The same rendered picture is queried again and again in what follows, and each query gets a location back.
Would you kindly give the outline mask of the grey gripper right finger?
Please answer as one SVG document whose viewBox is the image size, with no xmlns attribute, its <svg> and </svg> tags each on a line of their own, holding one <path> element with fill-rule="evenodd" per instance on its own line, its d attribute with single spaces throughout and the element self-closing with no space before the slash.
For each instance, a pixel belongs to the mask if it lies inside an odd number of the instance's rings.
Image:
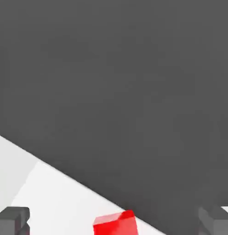
<svg viewBox="0 0 228 235">
<path fill-rule="evenodd" d="M 198 235 L 228 235 L 228 212 L 222 207 L 213 206 L 210 210 L 198 209 Z"/>
</svg>

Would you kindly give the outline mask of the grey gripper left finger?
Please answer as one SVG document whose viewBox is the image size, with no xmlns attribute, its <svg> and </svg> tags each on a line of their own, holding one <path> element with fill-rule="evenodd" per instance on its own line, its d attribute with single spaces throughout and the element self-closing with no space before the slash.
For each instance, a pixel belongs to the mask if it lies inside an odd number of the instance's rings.
<svg viewBox="0 0 228 235">
<path fill-rule="evenodd" d="M 0 235 L 30 235 L 30 209 L 6 207 L 0 212 Z"/>
</svg>

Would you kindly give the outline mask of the small red cube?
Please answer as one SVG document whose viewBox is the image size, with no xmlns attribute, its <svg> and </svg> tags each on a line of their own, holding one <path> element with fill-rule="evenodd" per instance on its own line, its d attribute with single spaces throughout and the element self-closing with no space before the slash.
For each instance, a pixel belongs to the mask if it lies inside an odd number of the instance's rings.
<svg viewBox="0 0 228 235">
<path fill-rule="evenodd" d="M 96 217 L 93 230 L 94 235 L 138 235 L 132 210 Z"/>
</svg>

